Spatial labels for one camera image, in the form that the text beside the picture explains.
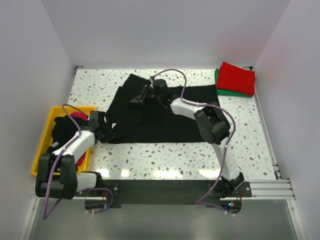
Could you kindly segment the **black t shirt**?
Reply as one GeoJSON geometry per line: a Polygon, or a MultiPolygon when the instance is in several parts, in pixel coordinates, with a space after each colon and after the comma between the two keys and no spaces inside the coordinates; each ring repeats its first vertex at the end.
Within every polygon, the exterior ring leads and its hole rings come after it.
{"type": "Polygon", "coordinates": [[[153,108],[130,107],[130,101],[150,81],[134,74],[120,86],[106,115],[113,123],[112,144],[126,143],[200,143],[194,120],[166,111],[159,105],[153,108]]]}

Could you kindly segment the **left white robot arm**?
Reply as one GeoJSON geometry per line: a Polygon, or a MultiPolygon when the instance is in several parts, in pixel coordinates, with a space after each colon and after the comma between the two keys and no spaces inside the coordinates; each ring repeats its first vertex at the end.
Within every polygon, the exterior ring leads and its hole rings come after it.
{"type": "Polygon", "coordinates": [[[61,148],[39,157],[35,194],[37,197],[71,200],[86,190],[99,196],[104,190],[102,176],[95,171],[77,173],[76,163],[97,142],[108,143],[115,138],[107,113],[91,111],[80,131],[61,148]]]}

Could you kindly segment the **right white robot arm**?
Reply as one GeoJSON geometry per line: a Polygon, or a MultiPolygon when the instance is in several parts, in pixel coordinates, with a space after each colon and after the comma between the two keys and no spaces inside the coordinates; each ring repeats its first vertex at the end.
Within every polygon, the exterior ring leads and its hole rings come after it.
{"type": "Polygon", "coordinates": [[[232,149],[229,148],[234,132],[225,113],[217,103],[198,103],[172,94],[163,79],[144,85],[129,102],[130,107],[161,107],[175,115],[184,116],[196,122],[200,136],[210,144],[217,156],[222,173],[215,190],[233,197],[241,190],[245,181],[232,149]]]}

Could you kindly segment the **yellow plastic bin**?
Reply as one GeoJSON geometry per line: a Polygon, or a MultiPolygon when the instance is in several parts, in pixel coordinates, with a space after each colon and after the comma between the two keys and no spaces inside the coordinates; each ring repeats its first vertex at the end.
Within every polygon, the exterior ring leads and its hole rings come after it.
{"type": "MultiPolygon", "coordinates": [[[[37,175],[38,162],[39,162],[40,156],[42,154],[46,153],[48,147],[52,144],[52,141],[53,141],[52,130],[55,126],[54,118],[64,117],[65,115],[66,115],[66,113],[61,106],[54,106],[51,108],[49,115],[47,117],[47,120],[46,120],[44,130],[42,131],[42,137],[41,137],[40,143],[38,145],[35,158],[33,160],[32,168],[31,168],[31,174],[33,176],[37,175]]],[[[83,159],[81,165],[77,167],[78,174],[88,170],[90,157],[91,157],[91,148],[89,148],[85,152],[85,158],[83,159]]]]}

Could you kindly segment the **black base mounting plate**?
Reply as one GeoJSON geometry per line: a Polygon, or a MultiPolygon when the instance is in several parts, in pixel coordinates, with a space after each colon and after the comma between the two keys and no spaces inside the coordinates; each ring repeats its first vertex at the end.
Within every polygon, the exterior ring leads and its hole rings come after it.
{"type": "Polygon", "coordinates": [[[252,197],[250,183],[244,181],[238,187],[229,186],[220,180],[214,187],[214,180],[103,180],[106,190],[84,190],[77,197],[88,200],[101,199],[112,208],[122,205],[193,205],[196,202],[207,206],[219,206],[223,210],[240,210],[242,198],[252,197]]]}

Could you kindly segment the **folded green t shirt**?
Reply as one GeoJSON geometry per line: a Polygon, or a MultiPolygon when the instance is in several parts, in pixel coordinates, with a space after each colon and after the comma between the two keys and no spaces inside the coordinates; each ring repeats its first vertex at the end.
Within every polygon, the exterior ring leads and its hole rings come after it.
{"type": "Polygon", "coordinates": [[[251,96],[239,93],[239,92],[234,92],[234,91],[229,91],[229,90],[224,90],[224,89],[219,89],[218,88],[218,77],[219,77],[219,69],[216,68],[214,71],[214,82],[216,85],[216,92],[218,95],[221,96],[233,96],[233,97],[244,97],[244,98],[250,98],[251,96]]]}

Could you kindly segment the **folded red t shirt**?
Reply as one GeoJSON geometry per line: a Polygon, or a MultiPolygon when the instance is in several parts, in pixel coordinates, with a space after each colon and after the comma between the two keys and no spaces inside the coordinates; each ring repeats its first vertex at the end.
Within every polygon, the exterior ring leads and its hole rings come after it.
{"type": "Polygon", "coordinates": [[[223,62],[219,68],[217,87],[222,90],[242,93],[253,97],[256,75],[252,70],[223,62]]]}

